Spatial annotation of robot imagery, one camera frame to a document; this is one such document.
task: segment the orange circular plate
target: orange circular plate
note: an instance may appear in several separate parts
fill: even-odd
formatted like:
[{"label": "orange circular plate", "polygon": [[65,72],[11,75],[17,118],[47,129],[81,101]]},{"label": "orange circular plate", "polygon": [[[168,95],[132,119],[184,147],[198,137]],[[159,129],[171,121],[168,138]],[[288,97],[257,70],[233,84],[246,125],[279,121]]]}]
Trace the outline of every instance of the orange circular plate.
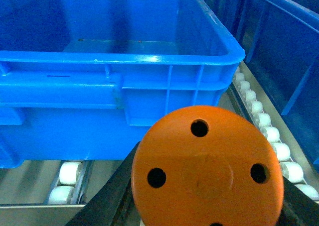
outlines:
[{"label": "orange circular plate", "polygon": [[284,194],[278,160],[258,129],[208,106],[179,109],[150,128],[132,188],[146,226],[273,226]]}]

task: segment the circular hole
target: circular hole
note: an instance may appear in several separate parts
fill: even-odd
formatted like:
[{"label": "circular hole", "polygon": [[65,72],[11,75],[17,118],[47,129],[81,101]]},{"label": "circular hole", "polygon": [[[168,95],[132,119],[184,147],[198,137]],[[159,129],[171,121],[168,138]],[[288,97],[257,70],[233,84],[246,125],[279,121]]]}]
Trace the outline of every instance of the circular hole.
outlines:
[{"label": "circular hole", "polygon": [[148,174],[148,183],[153,188],[160,188],[166,182],[166,174],[162,169],[154,168]]},{"label": "circular hole", "polygon": [[203,120],[196,120],[191,124],[190,130],[194,136],[203,137],[208,133],[208,126]]},{"label": "circular hole", "polygon": [[267,180],[267,168],[262,164],[254,164],[250,169],[250,176],[258,184]]}]

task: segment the plastic crate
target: plastic crate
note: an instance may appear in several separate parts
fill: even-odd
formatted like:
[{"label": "plastic crate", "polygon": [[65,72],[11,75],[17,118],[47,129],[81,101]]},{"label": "plastic crate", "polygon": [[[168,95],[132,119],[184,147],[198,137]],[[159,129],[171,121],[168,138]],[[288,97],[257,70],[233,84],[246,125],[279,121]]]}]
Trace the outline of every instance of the plastic crate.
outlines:
[{"label": "plastic crate", "polygon": [[0,0],[0,167],[121,160],[217,105],[244,51],[203,0]]},{"label": "plastic crate", "polygon": [[[223,4],[211,1],[217,14],[225,13]],[[318,11],[318,0],[295,1]],[[298,3],[236,0],[226,8],[235,17],[221,20],[246,50],[246,64],[319,172],[319,15]]]}]

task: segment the blue crate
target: blue crate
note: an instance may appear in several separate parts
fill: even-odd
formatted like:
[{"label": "blue crate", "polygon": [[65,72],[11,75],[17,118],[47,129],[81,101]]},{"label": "blue crate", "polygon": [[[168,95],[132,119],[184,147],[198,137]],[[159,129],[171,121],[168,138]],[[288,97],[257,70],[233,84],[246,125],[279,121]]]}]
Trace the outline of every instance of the blue crate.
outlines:
[{"label": "blue crate", "polygon": [[319,172],[318,0],[295,1],[235,0],[226,8],[235,18],[216,0],[211,5],[217,16],[224,14],[249,69]]},{"label": "blue crate", "polygon": [[121,160],[165,114],[217,105],[244,51],[203,0],[4,0],[0,167]]}]

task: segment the white roller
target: white roller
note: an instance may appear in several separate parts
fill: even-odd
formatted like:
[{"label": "white roller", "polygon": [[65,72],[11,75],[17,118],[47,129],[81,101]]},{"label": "white roller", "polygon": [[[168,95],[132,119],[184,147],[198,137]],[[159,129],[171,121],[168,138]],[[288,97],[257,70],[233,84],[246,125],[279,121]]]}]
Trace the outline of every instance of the white roller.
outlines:
[{"label": "white roller", "polygon": [[243,94],[243,98],[246,102],[256,100],[256,93],[253,90],[246,90],[242,94]]},{"label": "white roller", "polygon": [[272,126],[263,127],[261,133],[267,138],[270,143],[280,140],[280,134],[277,128]]},{"label": "white roller", "polygon": [[252,114],[261,113],[263,111],[263,104],[259,101],[249,101],[247,107]]},{"label": "white roller", "polygon": [[283,176],[291,183],[299,183],[304,179],[304,172],[301,166],[296,162],[280,162]]},{"label": "white roller", "polygon": [[287,161],[290,159],[289,147],[281,142],[271,143],[279,161]]},{"label": "white roller", "polygon": [[243,93],[243,92],[245,92],[245,91],[247,91],[247,90],[249,90],[250,89],[250,83],[249,82],[247,82],[247,81],[240,81],[238,84],[237,84],[237,87],[238,87],[238,89],[239,89],[239,91],[241,92],[241,93]]},{"label": "white roller", "polygon": [[62,185],[75,185],[82,168],[81,162],[64,162],[61,166],[59,179]]},{"label": "white roller", "polygon": [[319,193],[311,185],[295,185],[295,186],[312,200],[319,201]]},{"label": "white roller", "polygon": [[239,72],[234,74],[234,81],[236,85],[243,80],[245,80],[245,75],[243,73]]},{"label": "white roller", "polygon": [[270,126],[271,119],[270,115],[267,113],[254,114],[254,119],[259,128]]},{"label": "white roller", "polygon": [[73,186],[57,186],[50,194],[50,205],[67,205],[71,203],[74,187]]}]

